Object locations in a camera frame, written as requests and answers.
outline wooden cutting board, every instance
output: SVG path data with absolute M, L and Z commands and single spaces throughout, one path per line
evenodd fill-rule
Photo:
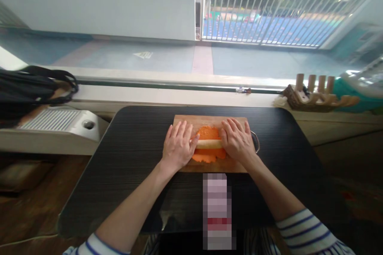
M 197 131 L 203 126 L 211 126 L 212 128 L 221 129 L 222 121 L 227 117 L 215 117 L 215 116 L 187 116 L 187 115 L 175 115 L 173 125 L 178 122 L 187 121 L 188 124 L 193 124 L 193 130 L 191 135 L 194 136 Z M 243 128 L 245 128 L 245 121 L 247 118 L 235 118 L 237 119 Z M 190 160 L 190 162 L 183 167 L 180 172 L 194 172 L 194 173 L 246 173 L 246 169 L 236 160 L 232 159 L 226 154 L 225 159 L 217 158 L 214 163 L 206 163 L 204 161 L 197 162 Z

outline white radiator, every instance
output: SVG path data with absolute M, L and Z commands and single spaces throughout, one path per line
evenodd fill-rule
M 0 151 L 92 155 L 108 125 L 90 111 L 45 109 L 22 126 L 0 129 Z

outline outdoor playground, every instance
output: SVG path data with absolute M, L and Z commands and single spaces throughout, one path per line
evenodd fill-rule
M 341 23 L 342 18 L 304 16 L 260 16 L 257 13 L 211 12 L 203 21 L 203 39 L 274 45 L 318 47 Z

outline orange dough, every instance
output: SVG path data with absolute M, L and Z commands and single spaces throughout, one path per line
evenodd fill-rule
M 199 133 L 199 139 L 221 139 L 216 127 L 203 126 L 197 132 Z M 222 149 L 196 149 L 194 151 L 192 159 L 197 162 L 212 163 L 217 161 L 217 157 L 224 159 L 226 157 L 226 151 Z

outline black bag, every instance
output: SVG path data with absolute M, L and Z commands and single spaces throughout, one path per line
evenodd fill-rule
M 50 99 L 59 85 L 52 79 L 67 82 L 67 95 Z M 67 71 L 28 66 L 18 71 L 0 70 L 0 128 L 10 128 L 20 119 L 45 104 L 64 104 L 72 100 L 79 86 Z

